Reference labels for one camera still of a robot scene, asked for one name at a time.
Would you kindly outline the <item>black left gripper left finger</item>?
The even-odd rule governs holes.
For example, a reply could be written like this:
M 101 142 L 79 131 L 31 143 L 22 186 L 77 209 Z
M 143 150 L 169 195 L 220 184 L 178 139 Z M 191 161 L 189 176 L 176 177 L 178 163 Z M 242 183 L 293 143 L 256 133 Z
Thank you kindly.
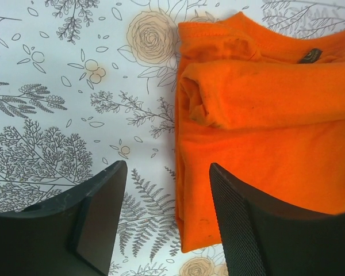
M 108 275 L 127 173 L 119 160 L 52 198 L 0 213 L 0 275 Z

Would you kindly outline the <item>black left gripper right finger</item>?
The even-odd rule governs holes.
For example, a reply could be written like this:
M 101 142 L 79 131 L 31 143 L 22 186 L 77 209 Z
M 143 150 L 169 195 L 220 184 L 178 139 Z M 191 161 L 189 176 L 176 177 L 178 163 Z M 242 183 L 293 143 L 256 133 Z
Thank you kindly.
M 209 177 L 229 275 L 345 275 L 345 213 L 289 204 L 216 163 Z

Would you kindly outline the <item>orange t-shirt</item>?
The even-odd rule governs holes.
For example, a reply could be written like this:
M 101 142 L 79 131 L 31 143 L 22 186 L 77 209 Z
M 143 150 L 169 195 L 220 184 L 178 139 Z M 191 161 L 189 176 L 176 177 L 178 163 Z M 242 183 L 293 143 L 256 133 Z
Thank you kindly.
M 212 163 L 293 205 L 345 212 L 345 30 L 300 40 L 243 13 L 178 30 L 175 217 L 182 252 L 221 242 Z

